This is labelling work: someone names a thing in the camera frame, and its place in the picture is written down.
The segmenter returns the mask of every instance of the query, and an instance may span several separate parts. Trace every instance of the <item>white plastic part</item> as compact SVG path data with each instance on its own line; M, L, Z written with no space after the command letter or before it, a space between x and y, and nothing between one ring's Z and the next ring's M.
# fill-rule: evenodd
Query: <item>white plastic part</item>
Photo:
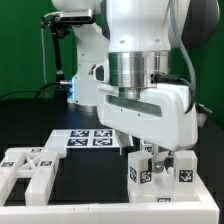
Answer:
M138 102L151 104L153 108L150 110L161 109L161 116L155 116L150 111L139 112L109 103L107 96L118 96L118 88L99 84L97 108L100 122L171 151L192 148L198 138L196 110L193 107L185 113L184 105L189 102L189 94L181 97L179 88L186 86L170 85L167 89L158 85L141 91Z
M56 149L56 146L54 150L60 155L60 151ZM44 155L42 157L44 160L56 159L54 153L48 153L47 151L48 149L46 148L9 149L6 152L6 158L2 161L0 166L1 177L3 177L3 174L14 173L15 176L12 175L11 180L16 178L16 171L19 171L17 166L19 167L19 163L22 164L22 157L24 156L25 158L25 155L29 155L31 159L33 158L32 161L34 164L37 162L34 157L37 158L38 156L42 156L42 154ZM132 153L129 156L129 169L130 166L133 166L138 172L147 170L148 160L151 158L152 155L147 152L140 151ZM8 164L8 167L2 167L4 162L8 163L11 161L15 163ZM129 173L128 187L131 203L0 207L0 223L161 224L166 222L169 224L218 224L219 209L196 174L197 159L194 153L177 152L174 164L174 171L173 168L170 168L168 173L164 171L161 174L153 174L152 182L145 182L143 184L146 187L140 186L140 182L136 183L136 186L133 186L133 180L129 178ZM42 170L43 173L49 173L48 171L51 170L51 166L45 168L49 170ZM181 170L194 170L193 181L179 183L178 174L181 174L179 172ZM37 184L35 188L40 186L41 179L39 182L33 184ZM176 187L169 190L171 185L175 185Z
M74 0L52 0L53 5L58 10L65 10L65 11L74 11L74 10L83 10L83 9L91 9L100 13L99 4L102 0L81 0L81 1L74 1Z
M31 178L25 192L27 206L47 205L59 159L64 149L11 148L0 163L0 206L3 206L18 178Z
M96 106L97 82L94 68L107 58L108 40L96 24L73 28L77 40L78 71L72 79L72 96L69 103Z
M109 52L168 51L169 0L107 0Z

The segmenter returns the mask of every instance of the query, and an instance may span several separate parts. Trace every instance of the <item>wire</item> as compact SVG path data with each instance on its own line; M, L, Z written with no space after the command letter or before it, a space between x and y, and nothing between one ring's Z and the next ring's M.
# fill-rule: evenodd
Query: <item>wire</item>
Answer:
M171 24L172 24L172 28L174 31L174 35L176 38L176 41L179 45L179 48L183 54L183 57L186 61L186 64L188 66L188 70L190 73L190 77L191 77L191 87L192 87L192 101L195 102L195 98L196 98L196 78L195 78L195 71L194 71L194 67L193 64L191 62L191 59L187 53L187 50L181 40L181 37L178 33L178 29L177 29L177 23L176 23L176 18L175 18L175 0L170 0L170 19L171 19Z
M46 14L46 15L44 16L44 18L46 18L46 17L48 17L48 16L58 16L59 14L60 14L60 12L50 12L50 13Z
M59 86L59 85L60 85L60 82L52 82L52 83L48 83L48 84L42 86L39 90L41 91L41 90L45 90L51 86ZM37 92L34 98L38 98L40 94L41 94L41 92Z
M179 78L179 81L184 83L185 85L187 85L189 87L190 93L191 93L191 102L189 104L189 107L188 107L187 111L185 112L187 114L187 113L189 113L192 110L192 108L193 108L193 106L195 104L195 97L192 97L192 95L194 93L194 89L192 87L192 84L190 82L188 82L186 79Z
M59 92L59 91L67 91L65 89L54 89L54 90L23 90L23 91L16 91L16 92L11 92L11 93L7 93L5 95L2 95L0 97L0 101L3 100L5 97L13 95L13 94L21 94L21 93L36 93L36 92L40 92L40 93L45 93L45 92Z
M51 12L44 16L44 18L48 16L57 16L60 12ZM47 66L46 66L46 47L45 47L45 39L44 39L44 28L41 28L41 43L42 43L42 57L43 57L43 74L44 74L44 84L47 84Z

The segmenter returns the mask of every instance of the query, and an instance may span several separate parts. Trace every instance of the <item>white cable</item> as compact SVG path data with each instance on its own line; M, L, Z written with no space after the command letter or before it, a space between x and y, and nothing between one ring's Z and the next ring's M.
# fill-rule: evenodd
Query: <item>white cable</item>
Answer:
M195 70L194 70L194 66L191 62L191 59L187 53L187 50L183 44L183 41L178 33L178 29L177 29L177 23L176 23L176 18L175 18L175 0L170 0L170 19L171 19L171 24L172 24L172 28L174 31L174 35L176 38L176 41L179 45L179 48L182 52L182 55L186 61L189 73L190 73L190 78L191 78L191 85L193 88L193 101L195 101L196 98L196 77L195 77Z
M60 14L60 12L51 12L51 13L48 13L44 16L44 18L48 17L48 16L58 16Z

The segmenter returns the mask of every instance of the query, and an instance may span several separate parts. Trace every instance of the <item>black and white pattern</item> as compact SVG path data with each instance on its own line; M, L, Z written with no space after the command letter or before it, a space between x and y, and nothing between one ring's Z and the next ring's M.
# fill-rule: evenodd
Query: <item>black and white pattern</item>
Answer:
M94 132L94 137L112 137L112 130L99 130Z
M2 164L2 167L12 167L13 164L14 164L14 162L4 162L4 163Z
M137 171L132 168L130 166L130 178L134 181L134 182L137 182Z
M111 138L107 139L93 139L93 146L112 146L113 140Z
M170 157L173 157L173 156L174 156L174 151L170 151L168 155L169 155Z
M144 184L152 180L152 173L148 170L141 172L140 183Z
M69 139L67 146L87 146L88 139Z
M42 151L42 149L32 149L31 152L32 153L40 153Z
M51 164L52 164L52 161L42 161L40 163L40 166L51 166Z
M151 142L148 142L146 140L143 141L143 145L151 145L152 143Z
M72 131L70 137L89 137L89 131Z
M171 202L171 198L158 198L158 202Z
M180 170L179 182L192 183L193 182L193 170Z
M151 152L151 153L153 154L152 146L146 146L146 147L145 147L145 151L147 151L147 152Z

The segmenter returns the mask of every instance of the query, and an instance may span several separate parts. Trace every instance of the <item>table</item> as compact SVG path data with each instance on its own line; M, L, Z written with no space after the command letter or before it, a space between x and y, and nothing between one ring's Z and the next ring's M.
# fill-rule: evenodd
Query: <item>table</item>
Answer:
M0 102L0 159L11 147L44 146L53 129L102 129L96 114L73 111L54 99ZM221 210L224 209L224 131L211 119L199 129L193 148L198 173ZM68 150L60 162L49 204L122 203L128 201L127 154L119 150ZM25 205L28 179L19 179L6 205Z

